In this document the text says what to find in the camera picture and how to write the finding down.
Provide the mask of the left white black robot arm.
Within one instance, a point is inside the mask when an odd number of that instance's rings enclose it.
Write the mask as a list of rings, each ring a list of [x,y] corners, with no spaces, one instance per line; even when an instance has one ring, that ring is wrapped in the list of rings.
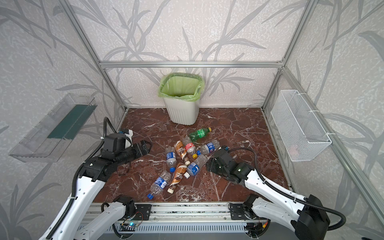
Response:
[[[150,153],[153,144],[142,140],[113,160],[91,158],[75,173],[72,192],[41,240],[72,240],[92,201],[120,165]]]

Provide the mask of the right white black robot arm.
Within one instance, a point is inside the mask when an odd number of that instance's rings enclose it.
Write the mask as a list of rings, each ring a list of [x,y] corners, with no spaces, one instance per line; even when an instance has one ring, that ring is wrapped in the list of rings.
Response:
[[[323,206],[315,196],[302,196],[264,177],[256,167],[237,163],[231,150],[219,149],[206,163],[206,169],[229,182],[257,193],[244,202],[250,219],[266,218],[293,231],[300,240],[323,240],[328,231],[341,228],[346,217]]]

